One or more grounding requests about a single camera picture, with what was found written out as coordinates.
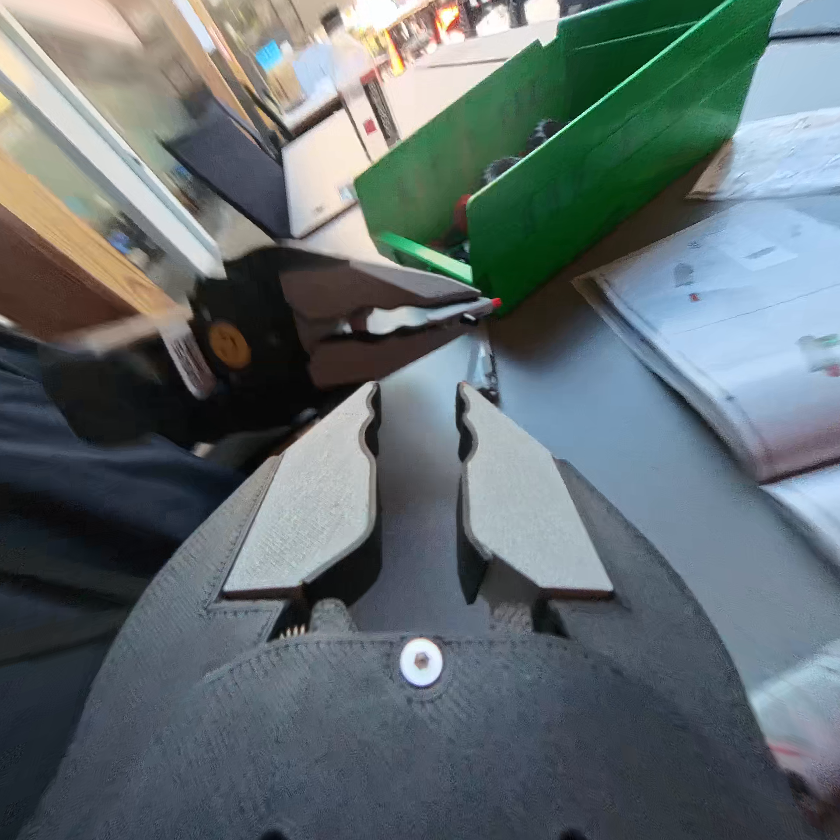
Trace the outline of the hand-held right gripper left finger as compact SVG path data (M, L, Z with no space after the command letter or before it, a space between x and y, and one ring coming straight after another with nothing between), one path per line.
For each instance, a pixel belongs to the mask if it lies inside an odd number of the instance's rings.
M359 599L382 569L381 387L363 384L279 457L225 599Z

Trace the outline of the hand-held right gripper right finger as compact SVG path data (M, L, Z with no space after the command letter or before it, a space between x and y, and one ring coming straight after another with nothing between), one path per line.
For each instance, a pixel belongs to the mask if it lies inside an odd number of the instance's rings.
M466 382L455 414L465 600L611 599L614 584L551 452Z

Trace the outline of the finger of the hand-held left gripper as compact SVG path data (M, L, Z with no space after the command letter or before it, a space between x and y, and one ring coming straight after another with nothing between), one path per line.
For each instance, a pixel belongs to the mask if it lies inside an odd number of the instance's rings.
M334 335L313 344L308 372L319 389L379 381L471 332L475 315L458 315L422 328L386 335Z
M279 250L279 282L302 329L362 329L374 308L434 308L483 298L446 276L305 249Z

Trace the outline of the grey lego beam red pin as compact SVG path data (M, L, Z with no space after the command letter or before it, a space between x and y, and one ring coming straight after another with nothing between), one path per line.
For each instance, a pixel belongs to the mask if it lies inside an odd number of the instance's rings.
M403 306L391 310L374 308L366 316L362 331L382 337L400 331L431 329L450 323L474 324L501 308L502 300L480 297L472 301L451 303L442 307Z

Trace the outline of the small grey lego assembly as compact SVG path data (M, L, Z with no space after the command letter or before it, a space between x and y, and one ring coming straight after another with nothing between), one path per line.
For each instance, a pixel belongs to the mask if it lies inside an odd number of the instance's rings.
M500 389L496 355L489 335L485 333L476 333L471 337L465 381L490 403L499 404Z

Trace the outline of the white cabinet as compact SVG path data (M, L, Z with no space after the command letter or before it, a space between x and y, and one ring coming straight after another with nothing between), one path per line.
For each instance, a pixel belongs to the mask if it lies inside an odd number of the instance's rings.
M290 234L303 239L356 206L354 181L371 159L341 110L289 143L282 165Z

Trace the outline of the dark flat panel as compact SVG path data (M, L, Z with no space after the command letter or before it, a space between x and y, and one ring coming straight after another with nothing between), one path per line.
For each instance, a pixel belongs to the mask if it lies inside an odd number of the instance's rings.
M283 165L223 102L210 97L196 126L161 146L269 237L293 238Z

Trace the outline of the green plastic bin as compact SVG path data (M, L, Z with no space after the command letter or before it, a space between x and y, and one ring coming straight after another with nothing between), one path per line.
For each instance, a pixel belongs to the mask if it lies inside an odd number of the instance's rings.
M383 256L522 304L729 140L779 2L612 2L562 18L355 180ZM542 119L564 129L530 154ZM521 160L480 188L504 156ZM452 229L469 193L469 235Z

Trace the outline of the open instruction booklet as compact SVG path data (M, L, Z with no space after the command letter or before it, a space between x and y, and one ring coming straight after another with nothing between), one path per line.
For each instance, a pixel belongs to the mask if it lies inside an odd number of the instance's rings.
M838 566L838 214L740 203L573 283Z

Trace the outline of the clear plastic bag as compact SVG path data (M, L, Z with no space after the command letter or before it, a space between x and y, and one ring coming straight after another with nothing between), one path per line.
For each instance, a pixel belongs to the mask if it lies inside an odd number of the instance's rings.
M765 682L749 702L805 818L837 832L839 641Z

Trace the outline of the printed paper sheet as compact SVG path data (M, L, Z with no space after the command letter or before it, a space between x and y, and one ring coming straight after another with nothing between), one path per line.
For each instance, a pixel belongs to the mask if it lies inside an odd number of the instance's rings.
M839 109L745 122L686 199L725 202L837 194Z

